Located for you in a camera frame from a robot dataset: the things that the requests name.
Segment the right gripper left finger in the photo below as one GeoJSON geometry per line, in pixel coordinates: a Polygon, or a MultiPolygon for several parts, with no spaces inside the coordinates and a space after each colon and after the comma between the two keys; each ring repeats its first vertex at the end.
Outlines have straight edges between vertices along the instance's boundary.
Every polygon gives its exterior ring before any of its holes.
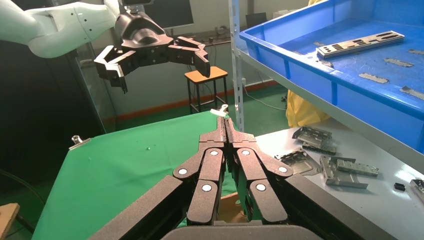
{"type": "Polygon", "coordinates": [[[160,240],[183,220],[210,225],[225,175],[225,118],[199,137],[198,151],[90,236],[92,240],[160,240]]]}

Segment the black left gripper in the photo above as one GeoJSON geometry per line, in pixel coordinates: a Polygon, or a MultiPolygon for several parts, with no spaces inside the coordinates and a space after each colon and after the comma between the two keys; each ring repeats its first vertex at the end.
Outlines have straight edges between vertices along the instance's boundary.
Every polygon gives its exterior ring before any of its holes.
{"type": "Polygon", "coordinates": [[[169,37],[157,23],[144,12],[120,14],[115,22],[115,33],[120,48],[105,47],[93,60],[101,79],[112,87],[128,92],[125,76],[137,67],[173,62],[194,66],[204,77],[211,75],[206,45],[192,38],[169,37]]]}

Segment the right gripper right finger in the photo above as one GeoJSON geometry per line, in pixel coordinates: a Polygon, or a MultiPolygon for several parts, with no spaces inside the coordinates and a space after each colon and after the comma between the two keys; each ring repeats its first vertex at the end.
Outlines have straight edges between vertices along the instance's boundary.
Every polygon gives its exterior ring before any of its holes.
{"type": "Polygon", "coordinates": [[[263,240],[391,240],[393,236],[283,162],[264,153],[255,137],[226,120],[227,162],[242,205],[260,221],[263,240]]]}

